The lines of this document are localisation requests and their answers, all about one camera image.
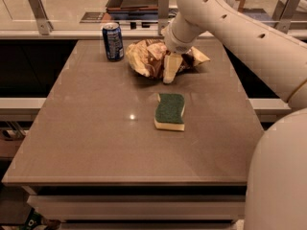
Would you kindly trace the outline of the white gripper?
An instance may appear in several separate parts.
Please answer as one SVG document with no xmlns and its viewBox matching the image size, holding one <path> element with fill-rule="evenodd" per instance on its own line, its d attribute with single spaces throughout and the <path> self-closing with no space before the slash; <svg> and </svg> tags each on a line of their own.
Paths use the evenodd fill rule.
<svg viewBox="0 0 307 230">
<path fill-rule="evenodd" d="M 179 54 L 187 53 L 197 37 L 203 33 L 203 29 L 188 22 L 180 12 L 170 21 L 163 32 L 166 48 L 171 52 L 164 58 L 164 83 L 173 82 L 182 63 L 182 57 Z"/>
</svg>

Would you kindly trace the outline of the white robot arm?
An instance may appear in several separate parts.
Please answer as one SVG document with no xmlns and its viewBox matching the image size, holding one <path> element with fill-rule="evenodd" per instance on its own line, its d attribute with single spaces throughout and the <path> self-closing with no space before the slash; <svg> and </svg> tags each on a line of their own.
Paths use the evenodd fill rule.
<svg viewBox="0 0 307 230">
<path fill-rule="evenodd" d="M 252 155 L 244 230 L 307 230 L 307 45 L 233 10 L 224 0 L 177 0 L 167 48 L 187 52 L 210 32 L 293 111 Z"/>
</svg>

